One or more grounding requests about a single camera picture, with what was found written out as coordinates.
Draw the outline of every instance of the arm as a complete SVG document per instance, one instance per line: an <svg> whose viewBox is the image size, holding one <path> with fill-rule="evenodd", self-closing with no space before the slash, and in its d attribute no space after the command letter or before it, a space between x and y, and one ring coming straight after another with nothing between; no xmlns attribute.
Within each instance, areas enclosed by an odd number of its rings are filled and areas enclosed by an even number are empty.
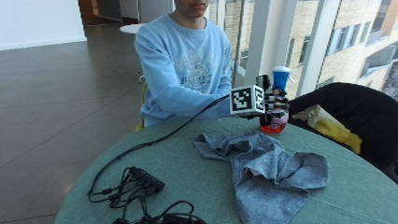
<svg viewBox="0 0 398 224"><path fill-rule="evenodd" d="M193 117L214 100L222 97L226 92L226 81L223 77L219 82L217 94L205 94L181 86L176 76L172 56L165 49L161 39L150 35L145 30L136 35L136 51L142 63L142 71L148 88L153 99L164 111L184 117ZM226 117L225 102L222 106L215 105L204 114L202 119Z"/></svg>
<svg viewBox="0 0 398 224"><path fill-rule="evenodd" d="M230 57L231 57L231 51L230 51L230 45L227 42L226 37L223 38L223 45L225 45L225 52L223 52L223 65L222 65L222 75L219 79L219 84L218 84L218 90L217 94L229 94L230 89L231 89L231 68L229 65L230 62Z"/></svg>

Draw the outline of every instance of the doorway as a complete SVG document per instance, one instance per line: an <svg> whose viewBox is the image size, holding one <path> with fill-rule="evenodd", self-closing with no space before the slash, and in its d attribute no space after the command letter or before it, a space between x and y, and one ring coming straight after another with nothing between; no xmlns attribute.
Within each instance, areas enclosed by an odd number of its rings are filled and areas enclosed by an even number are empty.
<svg viewBox="0 0 398 224"><path fill-rule="evenodd" d="M122 23L118 1L78 0L84 26Z"/></svg>

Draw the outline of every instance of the light blue sweatshirt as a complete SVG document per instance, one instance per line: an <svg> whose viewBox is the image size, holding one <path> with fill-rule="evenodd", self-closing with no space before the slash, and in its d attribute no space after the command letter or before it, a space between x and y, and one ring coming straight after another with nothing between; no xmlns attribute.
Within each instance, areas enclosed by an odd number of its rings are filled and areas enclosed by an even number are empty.
<svg viewBox="0 0 398 224"><path fill-rule="evenodd" d="M136 51L148 84L141 108L145 127L168 119L192 118L229 94L230 45L225 33L206 20L189 30L169 15L150 21L136 34ZM229 98L200 119L230 117Z"/></svg>

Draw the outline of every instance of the black chair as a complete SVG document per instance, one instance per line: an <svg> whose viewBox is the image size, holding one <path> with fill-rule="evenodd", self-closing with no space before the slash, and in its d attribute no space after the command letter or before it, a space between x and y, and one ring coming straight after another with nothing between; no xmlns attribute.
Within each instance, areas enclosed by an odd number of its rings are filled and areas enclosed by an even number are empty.
<svg viewBox="0 0 398 224"><path fill-rule="evenodd" d="M297 97L290 101L289 123L325 136L291 118L313 105L321 105L361 137L359 156L398 184L398 102L371 88L338 82Z"/></svg>

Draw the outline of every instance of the floor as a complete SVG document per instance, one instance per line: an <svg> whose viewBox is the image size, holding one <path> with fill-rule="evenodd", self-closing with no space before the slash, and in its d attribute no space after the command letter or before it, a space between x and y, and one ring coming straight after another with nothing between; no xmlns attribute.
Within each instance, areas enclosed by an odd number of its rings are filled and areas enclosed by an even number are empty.
<svg viewBox="0 0 398 224"><path fill-rule="evenodd" d="M53 223L86 166L140 123L140 63L121 26L0 51L0 223Z"/></svg>
<svg viewBox="0 0 398 224"><path fill-rule="evenodd" d="M89 25L106 25L106 24L121 23L121 22L100 18L96 14L88 13L88 14L82 14L82 23L84 26L89 26Z"/></svg>

